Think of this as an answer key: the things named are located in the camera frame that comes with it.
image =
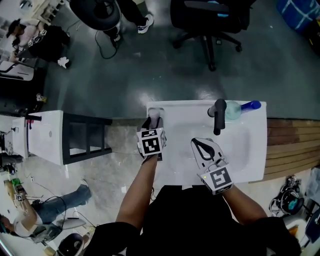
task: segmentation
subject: white sneaker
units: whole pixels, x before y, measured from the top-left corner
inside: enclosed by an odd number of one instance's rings
[[[70,60],[67,59],[67,57],[61,57],[60,59],[58,59],[59,66],[63,67],[63,68],[68,68],[70,66]]]
[[[115,41],[115,42],[118,42],[120,39],[121,39],[121,36],[118,34],[118,35],[116,36],[116,38],[114,39],[114,41]]]
[[[88,182],[84,178],[80,181],[80,184],[85,185],[89,188]]]
[[[154,23],[154,17],[151,14],[148,14],[145,16],[147,18],[147,21],[145,23],[145,26],[138,26],[138,33],[144,34],[148,31],[148,28]]]

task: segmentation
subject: faucet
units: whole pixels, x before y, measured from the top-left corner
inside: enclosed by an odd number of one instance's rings
[[[214,135],[220,135],[221,130],[226,128],[225,123],[225,112],[227,108],[227,103],[224,99],[219,98],[214,103],[212,107],[208,109],[208,116],[213,118],[214,117]]]

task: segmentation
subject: black shirt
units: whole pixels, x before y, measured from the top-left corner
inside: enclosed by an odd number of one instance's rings
[[[278,217],[241,225],[222,195],[205,186],[164,186],[147,210],[143,233],[124,222],[97,226],[85,256],[300,255],[297,239]]]

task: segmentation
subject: sink basin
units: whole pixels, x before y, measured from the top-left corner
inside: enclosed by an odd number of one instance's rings
[[[248,101],[237,101],[245,104]],[[215,100],[156,101],[147,104],[161,108],[167,138],[158,162],[155,184],[202,185],[192,147],[192,138],[211,139],[217,143],[229,162],[235,183],[258,181],[263,178],[267,153],[267,114],[265,102],[261,108],[243,113],[236,120],[225,120],[225,129],[214,135],[214,118],[207,114]]]

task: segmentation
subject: blue jeans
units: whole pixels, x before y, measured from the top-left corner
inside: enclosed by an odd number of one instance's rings
[[[43,224],[53,222],[59,214],[64,215],[66,209],[68,210],[73,207],[84,206],[87,200],[91,198],[91,192],[86,185],[81,184],[76,191],[63,195],[61,198],[53,198],[41,204],[40,208],[35,210],[40,216]]]

